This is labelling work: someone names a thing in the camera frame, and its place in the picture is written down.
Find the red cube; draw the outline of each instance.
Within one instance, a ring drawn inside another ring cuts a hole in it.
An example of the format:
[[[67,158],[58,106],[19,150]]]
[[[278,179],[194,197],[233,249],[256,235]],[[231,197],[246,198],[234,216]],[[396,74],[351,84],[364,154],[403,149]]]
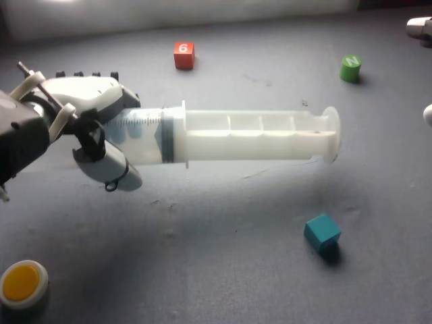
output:
[[[175,44],[174,63],[176,69],[192,70],[195,63],[194,43]]]

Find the green cylinder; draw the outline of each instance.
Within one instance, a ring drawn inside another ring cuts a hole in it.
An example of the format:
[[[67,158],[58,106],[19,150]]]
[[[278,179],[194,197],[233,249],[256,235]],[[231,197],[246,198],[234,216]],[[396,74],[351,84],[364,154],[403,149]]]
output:
[[[358,55],[347,55],[342,59],[340,78],[346,82],[356,83],[360,80],[362,58]]]

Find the white backdrop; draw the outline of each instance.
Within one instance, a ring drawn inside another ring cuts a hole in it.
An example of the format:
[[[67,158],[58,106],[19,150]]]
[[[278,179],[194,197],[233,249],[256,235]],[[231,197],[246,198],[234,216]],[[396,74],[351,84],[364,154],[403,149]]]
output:
[[[16,41],[354,11],[358,0],[3,0]]]

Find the cube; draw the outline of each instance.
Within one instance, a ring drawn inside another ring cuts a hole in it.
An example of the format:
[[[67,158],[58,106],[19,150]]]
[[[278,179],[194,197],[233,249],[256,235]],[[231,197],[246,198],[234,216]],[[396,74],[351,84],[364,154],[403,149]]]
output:
[[[341,233],[340,228],[325,213],[308,221],[304,227],[304,237],[318,252],[335,245]]]
[[[192,70],[195,63],[194,43],[177,43],[174,48],[175,68],[179,70]]]

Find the teal cube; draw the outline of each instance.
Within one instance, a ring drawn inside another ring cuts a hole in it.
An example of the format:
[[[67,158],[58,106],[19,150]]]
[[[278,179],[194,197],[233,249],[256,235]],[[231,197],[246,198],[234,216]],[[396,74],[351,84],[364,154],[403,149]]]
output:
[[[336,223],[324,213],[308,221],[304,227],[304,237],[318,252],[336,244],[341,233]]]

